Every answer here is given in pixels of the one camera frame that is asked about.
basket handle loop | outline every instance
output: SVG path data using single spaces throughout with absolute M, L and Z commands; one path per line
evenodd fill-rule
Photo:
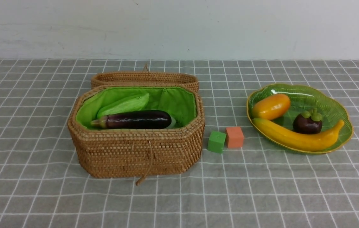
M 147 63 L 144 65 L 143 71 L 147 71 L 147 73 L 149 73 L 149 68 L 147 67 Z
M 149 140 L 149 145 L 150 145 L 150 154 L 151 154 L 150 166 L 149 166 L 149 169 L 147 170 L 147 172 L 145 172 L 145 173 L 143 174 L 143 176 L 136 181 L 136 186 L 140 185 L 140 184 L 146 179 L 147 175 L 149 174 L 149 172 L 150 172 L 150 170 L 151 170 L 151 167 L 153 166 L 153 157 L 154 157 L 154 155 L 153 155 L 153 149 L 152 149 L 152 147 L 151 147 L 151 142 L 150 142 L 150 140 Z

green fabric lining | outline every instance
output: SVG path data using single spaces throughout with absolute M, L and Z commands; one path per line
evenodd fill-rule
M 104 106 L 124 97 L 137 94 L 150 94 L 145 110 L 166 111 L 175 118 L 175 128 L 184 127 L 197 115 L 194 94 L 181 87 L 109 87 L 84 101 L 75 117 L 76 121 L 90 130 L 98 130 L 91 126 L 97 112 Z

fake fruit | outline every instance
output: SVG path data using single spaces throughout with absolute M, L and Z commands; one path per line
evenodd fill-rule
M 257 102 L 252 109 L 253 118 L 274 120 L 283 116 L 291 106 L 289 97 L 282 93 L 271 95 Z
M 102 129 L 169 129 L 175 123 L 171 115 L 161 110 L 129 111 L 91 121 L 93 127 Z
M 125 97 L 123 99 L 117 100 L 110 105 L 107 105 L 101 108 L 96 118 L 101 118 L 106 115 L 113 115 L 117 113 L 123 113 L 128 111 L 140 111 L 142 110 L 149 102 L 150 94 L 145 93 L 143 95 L 133 95 L 130 97 Z
M 254 118 L 252 122 L 259 131 L 275 142 L 303 151 L 320 151 L 333 146 L 338 140 L 341 128 L 344 126 L 344 121 L 339 120 L 336 125 L 326 131 L 308 135 L 293 132 L 262 118 Z
M 322 115 L 317 112 L 317 108 L 304 111 L 297 115 L 293 121 L 293 130 L 302 134 L 316 134 L 322 131 Z

orange foam cube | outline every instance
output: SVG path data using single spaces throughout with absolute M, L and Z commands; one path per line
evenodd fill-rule
M 226 127 L 227 148 L 242 147 L 244 143 L 244 134 L 241 127 Z

cube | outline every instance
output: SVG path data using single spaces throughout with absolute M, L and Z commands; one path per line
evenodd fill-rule
M 226 134 L 218 131 L 212 131 L 209 136 L 207 150 L 214 153 L 223 153 L 224 143 L 226 142 Z
M 226 134 L 227 148 L 243 147 L 244 134 L 241 127 L 226 127 Z

